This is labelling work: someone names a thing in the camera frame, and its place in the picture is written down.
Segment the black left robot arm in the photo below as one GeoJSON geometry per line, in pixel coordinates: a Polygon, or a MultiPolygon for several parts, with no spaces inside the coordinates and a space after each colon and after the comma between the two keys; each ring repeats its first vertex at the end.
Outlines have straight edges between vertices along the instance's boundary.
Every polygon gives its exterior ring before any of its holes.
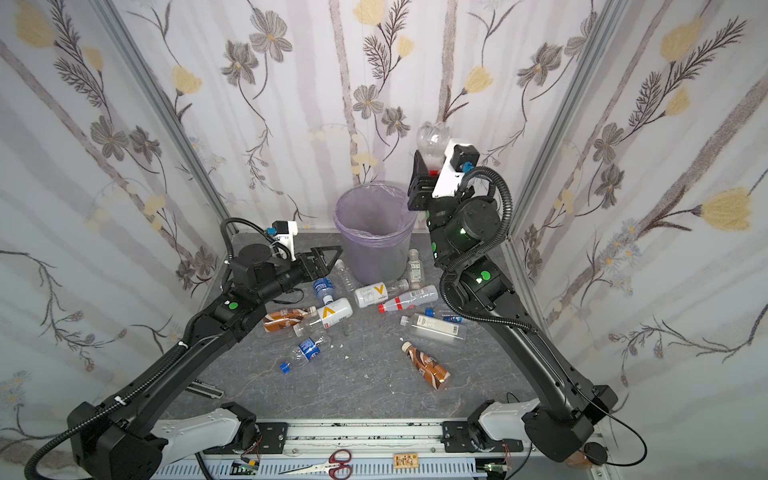
{"type": "Polygon", "coordinates": [[[170,441],[152,429],[168,406],[214,360],[242,341],[261,321],[268,303],[299,285],[327,276],[339,245],[296,253],[276,239],[272,227],[255,230],[263,243],[236,251],[228,233],[230,217],[220,224],[227,250],[222,292],[187,323],[181,339],[126,387],[98,405],[80,404],[68,416],[68,428],[40,447],[27,461],[24,476],[39,479],[42,459],[69,442],[75,463],[92,479],[149,479],[160,469],[170,441]]]}

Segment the red-cap clear bottle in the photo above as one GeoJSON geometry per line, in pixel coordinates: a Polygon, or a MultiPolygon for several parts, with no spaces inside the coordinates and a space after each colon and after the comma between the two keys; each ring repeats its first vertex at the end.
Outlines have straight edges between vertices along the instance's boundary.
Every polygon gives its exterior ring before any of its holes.
{"type": "Polygon", "coordinates": [[[439,293],[434,285],[421,288],[419,290],[412,290],[403,293],[397,297],[389,299],[378,306],[380,313],[389,313],[401,310],[407,310],[415,308],[419,305],[424,305],[430,302],[437,301],[439,299],[439,293]]]}

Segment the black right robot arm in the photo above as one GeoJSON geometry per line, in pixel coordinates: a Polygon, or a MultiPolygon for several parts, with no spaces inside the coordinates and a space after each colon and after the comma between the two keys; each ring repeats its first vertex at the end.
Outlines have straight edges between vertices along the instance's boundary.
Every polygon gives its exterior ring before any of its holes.
{"type": "Polygon", "coordinates": [[[600,421],[614,419],[616,393],[589,381],[559,352],[488,256],[511,225],[506,181],[479,165],[469,144],[450,148],[443,159],[440,170],[431,170],[416,153],[407,190],[408,210],[427,216],[434,263],[442,271],[439,295],[456,315],[494,336],[537,394],[529,402],[483,403],[467,420],[465,445],[489,451],[520,441],[558,463],[609,464],[607,448],[591,436],[600,421]]]}

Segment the square clear bottle white cap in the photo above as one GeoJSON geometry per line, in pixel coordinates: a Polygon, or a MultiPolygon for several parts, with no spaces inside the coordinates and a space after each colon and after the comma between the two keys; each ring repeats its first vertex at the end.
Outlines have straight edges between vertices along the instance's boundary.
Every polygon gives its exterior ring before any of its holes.
{"type": "Polygon", "coordinates": [[[462,324],[450,323],[422,314],[402,316],[400,325],[410,335],[435,340],[447,344],[464,342],[466,340],[466,327],[462,324]]]}

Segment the small blue-label water bottle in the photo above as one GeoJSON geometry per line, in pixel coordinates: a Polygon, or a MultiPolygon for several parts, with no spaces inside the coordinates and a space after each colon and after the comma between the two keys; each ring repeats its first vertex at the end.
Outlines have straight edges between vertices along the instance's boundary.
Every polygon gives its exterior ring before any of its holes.
{"type": "Polygon", "coordinates": [[[331,338],[325,333],[307,336],[289,352],[285,359],[281,361],[279,370],[283,374],[293,372],[312,362],[330,346],[331,338]]]}

